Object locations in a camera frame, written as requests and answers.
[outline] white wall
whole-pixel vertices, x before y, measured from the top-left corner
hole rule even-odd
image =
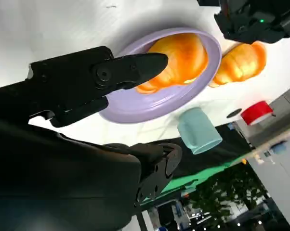
[[[284,147],[279,154],[272,152],[271,157],[261,155],[261,165],[254,158],[249,163],[290,224],[290,140]]]

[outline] tree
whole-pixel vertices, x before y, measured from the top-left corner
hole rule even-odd
[[[261,196],[267,198],[267,190],[249,164],[238,164],[211,176],[196,187],[189,195],[194,208],[202,208],[221,222],[230,215],[227,201],[238,205],[244,203],[249,210],[256,207],[256,200]]]

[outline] black cloth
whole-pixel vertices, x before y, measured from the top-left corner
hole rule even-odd
[[[154,144],[174,143],[182,148],[183,157],[173,173],[173,179],[194,175],[207,168],[221,166],[251,151],[246,140],[236,130],[230,130],[227,125],[216,127],[216,129],[223,141],[216,147],[197,155],[193,155],[181,138],[152,142]]]

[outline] green cloth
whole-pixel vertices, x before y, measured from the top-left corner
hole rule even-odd
[[[169,182],[169,184],[162,191],[161,196],[157,197],[157,199],[179,189],[183,185],[185,186],[186,190],[191,189],[191,188],[195,189],[197,185],[205,182],[209,177],[211,177],[214,174],[217,174],[219,172],[222,172],[224,169],[230,167],[233,162],[241,160],[242,158],[243,158],[243,156],[241,156],[233,161],[226,162],[221,166],[211,167],[211,168],[205,169],[205,170],[203,170],[195,175],[181,177],[178,179],[171,180]],[[150,201],[152,201],[152,200],[147,199],[143,202],[143,204],[146,204]]]

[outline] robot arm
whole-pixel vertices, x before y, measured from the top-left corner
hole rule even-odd
[[[181,160],[173,144],[97,145],[28,124],[66,126],[107,107],[107,94],[159,74],[163,54],[113,59],[99,47],[32,63],[0,88],[0,230],[112,231],[155,198]]]

